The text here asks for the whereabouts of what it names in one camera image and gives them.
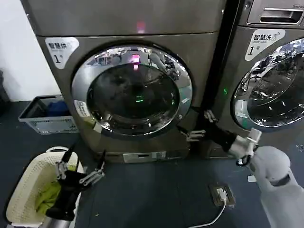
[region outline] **white cable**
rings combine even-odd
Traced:
[[[222,215],[222,213],[223,213],[225,207],[226,207],[226,200],[224,200],[224,206],[223,206],[222,210],[220,211],[220,213],[218,214],[218,216],[217,216],[212,222],[206,223],[206,224],[202,224],[202,225],[193,226],[193,227],[188,227],[188,228],[199,228],[199,227],[207,227],[207,226],[212,225],[212,224],[215,223],[215,222],[219,219],[219,217]]]

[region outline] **front-loading washing machine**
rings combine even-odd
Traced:
[[[247,0],[241,10],[212,110],[219,127],[259,129],[260,145],[286,151],[304,129],[304,3]],[[201,151],[226,157],[211,142]]]
[[[114,162],[182,158],[225,0],[24,0],[84,141]]]

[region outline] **gray plastic crate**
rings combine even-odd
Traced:
[[[79,130],[71,115],[45,117],[46,108],[51,102],[63,100],[60,95],[37,96],[19,116],[19,121],[26,122],[39,134],[77,133]]]

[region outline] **floor outlet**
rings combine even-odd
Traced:
[[[227,193],[227,206],[233,206],[235,204],[235,199],[232,195],[230,187],[227,184],[211,184],[209,185],[209,190],[212,196],[212,200],[215,206],[222,207],[223,201],[220,200],[218,189],[223,189]]]

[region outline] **robotic hand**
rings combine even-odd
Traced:
[[[57,180],[61,186],[60,193],[53,207],[47,210],[41,228],[68,228],[75,218],[74,209],[81,192],[88,190],[105,175],[105,152],[97,168],[90,174],[68,170],[67,163],[73,153],[73,146],[57,162]]]
[[[217,119],[210,110],[205,111],[204,118],[204,130],[187,133],[187,141],[195,142],[207,137],[233,154],[238,166],[247,166],[252,171],[272,228],[303,227],[304,189],[295,180],[288,156],[275,147],[259,147],[257,143],[262,133],[256,129],[251,129],[243,138],[218,128]]]

